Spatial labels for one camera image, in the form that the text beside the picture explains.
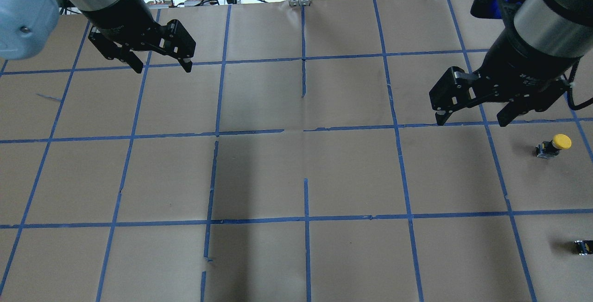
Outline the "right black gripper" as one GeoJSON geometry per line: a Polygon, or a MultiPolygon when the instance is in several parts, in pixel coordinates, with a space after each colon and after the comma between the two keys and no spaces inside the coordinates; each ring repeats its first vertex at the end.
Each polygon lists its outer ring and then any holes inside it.
{"type": "Polygon", "coordinates": [[[566,92],[558,78],[570,66],[570,58],[547,55],[515,33],[502,33],[474,74],[451,66],[429,91],[436,124],[443,126],[454,112],[477,106],[478,98],[489,103],[513,99],[496,115],[500,127],[531,110],[547,110],[566,92]]]}

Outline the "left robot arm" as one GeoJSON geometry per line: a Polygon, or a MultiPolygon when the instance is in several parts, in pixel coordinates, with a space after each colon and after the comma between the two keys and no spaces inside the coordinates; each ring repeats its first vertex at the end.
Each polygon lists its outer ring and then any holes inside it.
{"type": "MultiPolygon", "coordinates": [[[[136,51],[154,51],[176,59],[185,72],[192,68],[196,42],[184,25],[172,19],[159,24],[143,0],[67,0],[91,23],[88,38],[108,59],[117,59],[140,73],[136,51]]],[[[35,57],[55,29],[65,0],[1,0],[2,59],[35,57]]]]}

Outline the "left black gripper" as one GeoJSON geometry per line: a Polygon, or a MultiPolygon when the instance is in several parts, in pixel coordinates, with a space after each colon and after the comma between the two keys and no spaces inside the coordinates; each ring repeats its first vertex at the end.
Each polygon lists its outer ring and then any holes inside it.
{"type": "Polygon", "coordinates": [[[191,72],[196,42],[180,20],[159,25],[143,0],[117,0],[106,8],[81,12],[92,25],[89,41],[104,58],[117,59],[141,74],[144,62],[135,51],[154,51],[191,72]]]}

